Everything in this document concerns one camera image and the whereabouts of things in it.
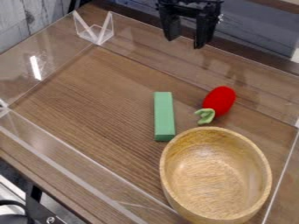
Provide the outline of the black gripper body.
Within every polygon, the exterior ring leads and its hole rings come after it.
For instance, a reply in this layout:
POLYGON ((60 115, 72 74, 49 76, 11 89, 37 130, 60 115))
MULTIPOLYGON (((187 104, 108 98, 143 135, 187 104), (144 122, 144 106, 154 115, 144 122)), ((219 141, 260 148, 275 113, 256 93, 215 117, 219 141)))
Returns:
POLYGON ((176 20, 180 17, 196 18, 199 14, 203 14, 218 23, 223 3, 224 0, 158 0, 156 9, 162 22, 176 20))

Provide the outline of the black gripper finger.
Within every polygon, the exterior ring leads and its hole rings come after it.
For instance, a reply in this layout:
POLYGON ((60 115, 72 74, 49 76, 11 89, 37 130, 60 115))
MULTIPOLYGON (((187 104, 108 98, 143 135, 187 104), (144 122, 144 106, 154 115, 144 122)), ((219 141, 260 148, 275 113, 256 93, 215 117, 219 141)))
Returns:
POLYGON ((194 48, 203 48, 214 38, 214 32, 216 25, 220 21, 219 14, 204 14, 200 13, 196 16, 196 31, 194 35, 194 48))
POLYGON ((175 40, 182 34, 180 17, 166 8, 159 9, 163 34, 168 41, 175 40))

